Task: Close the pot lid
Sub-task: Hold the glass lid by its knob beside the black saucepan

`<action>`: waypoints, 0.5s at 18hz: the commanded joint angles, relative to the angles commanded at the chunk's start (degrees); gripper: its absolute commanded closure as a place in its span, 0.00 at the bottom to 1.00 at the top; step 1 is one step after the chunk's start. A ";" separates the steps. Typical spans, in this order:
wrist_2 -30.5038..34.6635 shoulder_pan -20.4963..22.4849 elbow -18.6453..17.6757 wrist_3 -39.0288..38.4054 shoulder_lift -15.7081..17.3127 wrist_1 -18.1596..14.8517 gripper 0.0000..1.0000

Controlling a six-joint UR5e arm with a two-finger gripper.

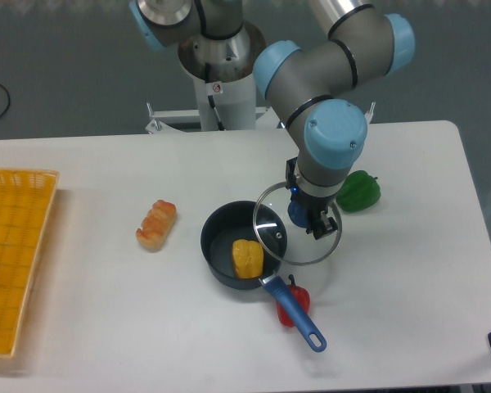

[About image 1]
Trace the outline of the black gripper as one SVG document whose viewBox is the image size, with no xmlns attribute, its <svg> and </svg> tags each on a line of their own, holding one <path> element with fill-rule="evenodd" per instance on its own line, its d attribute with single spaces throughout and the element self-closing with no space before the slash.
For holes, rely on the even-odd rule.
<svg viewBox="0 0 491 393">
<path fill-rule="evenodd" d="M 306 233 L 315 239 L 329 236 L 337 230 L 337 222 L 325 212 L 335 193 L 324 193 L 300 175 L 297 159 L 286 162 L 286 189 L 291 201 L 287 213 L 293 224 L 307 224 Z"/>
</svg>

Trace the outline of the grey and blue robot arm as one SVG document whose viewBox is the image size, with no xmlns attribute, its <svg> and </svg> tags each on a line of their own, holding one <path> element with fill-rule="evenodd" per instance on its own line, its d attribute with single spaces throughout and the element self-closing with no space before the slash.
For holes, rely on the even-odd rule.
<svg viewBox="0 0 491 393">
<path fill-rule="evenodd" d="M 312 1 L 327 40 L 310 51 L 266 44 L 239 1 L 132 1 L 134 20 L 155 50 L 176 46 L 196 92 L 201 128 L 248 129 L 256 98 L 271 105 L 299 149 L 286 165 L 293 223 L 319 239 L 337 231 L 327 214 L 367 136 L 367 119 L 341 99 L 407 65 L 415 36 L 406 19 L 369 1 Z"/>
</svg>

